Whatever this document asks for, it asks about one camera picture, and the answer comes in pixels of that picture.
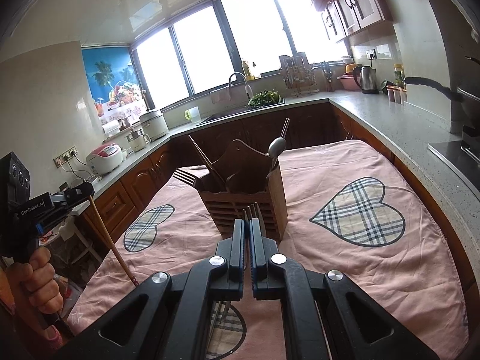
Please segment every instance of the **silver screw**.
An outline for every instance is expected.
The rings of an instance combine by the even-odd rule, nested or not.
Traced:
[[[329,279],[333,281],[339,281],[343,279],[343,273],[340,271],[337,271],[336,269],[333,269],[332,271],[328,271],[327,276]]]
[[[285,257],[285,255],[280,253],[274,254],[270,259],[275,264],[284,264],[287,261],[287,258]]]
[[[160,284],[167,280],[169,277],[165,272],[157,272],[152,276],[152,280],[154,283]]]
[[[213,256],[208,260],[213,266],[220,266],[225,262],[225,259],[222,256]]]

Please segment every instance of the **green vegetables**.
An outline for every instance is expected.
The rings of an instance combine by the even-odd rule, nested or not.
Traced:
[[[273,105],[278,103],[280,103],[280,95],[278,94],[278,92],[263,91],[257,93],[254,97],[250,99],[247,108],[251,110],[259,107],[265,107],[266,105]]]

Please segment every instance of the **poster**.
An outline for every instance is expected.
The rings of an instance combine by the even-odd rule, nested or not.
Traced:
[[[126,46],[82,49],[83,64],[102,125],[128,118],[133,124],[146,112],[137,75]]]

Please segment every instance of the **gray countertop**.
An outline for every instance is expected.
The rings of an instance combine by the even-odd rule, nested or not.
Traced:
[[[480,201],[452,170],[427,149],[429,143],[459,140],[459,137],[421,118],[413,107],[391,103],[382,94],[365,95],[358,91],[320,92],[299,98],[287,98],[284,104],[278,106],[244,112],[201,126],[185,124],[172,128],[165,137],[137,153],[130,154],[118,168],[100,180],[94,186],[95,198],[172,138],[280,108],[288,109],[328,101],[373,133],[423,183],[455,229],[470,259],[477,283],[480,283]],[[76,207],[72,214],[79,215],[88,204],[87,202]]]

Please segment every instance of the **spoon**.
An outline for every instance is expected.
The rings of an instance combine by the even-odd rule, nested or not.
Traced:
[[[268,147],[268,156],[272,159],[272,167],[270,168],[270,171],[275,168],[277,157],[284,152],[285,147],[287,147],[287,141],[282,137],[275,138]]]

